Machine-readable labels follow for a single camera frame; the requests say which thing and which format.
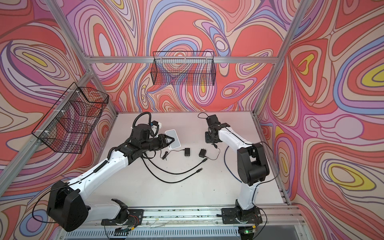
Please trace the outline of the black power adapter with cord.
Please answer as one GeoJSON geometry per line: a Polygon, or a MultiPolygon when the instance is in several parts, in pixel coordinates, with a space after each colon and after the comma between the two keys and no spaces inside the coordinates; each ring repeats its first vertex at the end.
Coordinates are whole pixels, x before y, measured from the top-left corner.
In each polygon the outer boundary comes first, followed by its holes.
{"type": "Polygon", "coordinates": [[[199,151],[198,156],[200,158],[203,158],[203,159],[208,159],[208,160],[211,160],[211,161],[216,161],[219,158],[220,154],[221,154],[221,149],[217,145],[215,145],[215,144],[213,144],[213,146],[214,146],[215,150],[217,150],[217,154],[215,156],[207,154],[207,150],[206,149],[201,149],[199,151]]]}

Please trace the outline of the white square router box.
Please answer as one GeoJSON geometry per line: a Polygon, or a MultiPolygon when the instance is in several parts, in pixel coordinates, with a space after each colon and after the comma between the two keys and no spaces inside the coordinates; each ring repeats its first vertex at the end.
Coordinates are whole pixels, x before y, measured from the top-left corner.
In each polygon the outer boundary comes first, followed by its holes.
{"type": "Polygon", "coordinates": [[[181,147],[180,139],[175,129],[165,131],[165,134],[168,136],[169,150],[176,150],[181,147]]]}

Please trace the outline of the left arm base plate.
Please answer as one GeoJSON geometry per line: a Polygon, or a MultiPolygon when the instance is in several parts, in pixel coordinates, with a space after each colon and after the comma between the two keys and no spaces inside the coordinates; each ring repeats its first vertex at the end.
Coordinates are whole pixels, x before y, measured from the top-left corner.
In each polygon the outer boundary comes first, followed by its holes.
{"type": "Polygon", "coordinates": [[[101,225],[137,227],[142,224],[143,215],[143,209],[128,209],[119,213],[118,216],[112,220],[103,219],[101,225]]]}

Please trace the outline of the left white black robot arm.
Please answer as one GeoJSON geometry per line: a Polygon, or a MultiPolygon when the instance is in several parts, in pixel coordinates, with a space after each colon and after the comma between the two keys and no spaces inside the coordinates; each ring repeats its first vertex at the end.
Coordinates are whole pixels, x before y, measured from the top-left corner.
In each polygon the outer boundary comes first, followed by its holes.
{"type": "Polygon", "coordinates": [[[47,214],[66,232],[72,232],[83,223],[97,220],[124,225],[129,219],[126,204],[111,199],[106,204],[92,204],[88,197],[118,171],[143,158],[148,151],[159,151],[171,145],[175,138],[160,134],[161,124],[149,119],[138,124],[136,118],[127,140],[109,150],[105,160],[80,176],[64,183],[56,182],[50,192],[47,214]]]}

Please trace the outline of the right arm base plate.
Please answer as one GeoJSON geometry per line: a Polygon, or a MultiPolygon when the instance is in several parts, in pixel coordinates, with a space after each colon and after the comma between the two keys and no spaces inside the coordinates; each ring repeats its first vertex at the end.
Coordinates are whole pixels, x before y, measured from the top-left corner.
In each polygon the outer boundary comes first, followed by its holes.
{"type": "Polygon", "coordinates": [[[249,210],[242,210],[240,207],[222,208],[220,214],[224,224],[255,224],[263,223],[260,209],[253,207],[249,210]]]}

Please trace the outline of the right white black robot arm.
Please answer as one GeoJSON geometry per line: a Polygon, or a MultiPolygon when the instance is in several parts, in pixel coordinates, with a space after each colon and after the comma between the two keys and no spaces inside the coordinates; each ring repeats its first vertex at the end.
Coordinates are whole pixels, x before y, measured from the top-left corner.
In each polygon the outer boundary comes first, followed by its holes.
{"type": "Polygon", "coordinates": [[[216,115],[206,117],[208,131],[205,133],[206,143],[216,145],[225,143],[237,154],[237,171],[242,182],[240,195],[230,214],[222,213],[224,224],[233,219],[241,224],[250,221],[261,222],[258,219],[260,209],[255,205],[255,199],[270,168],[261,143],[251,143],[238,135],[229,124],[221,123],[216,115]]]}

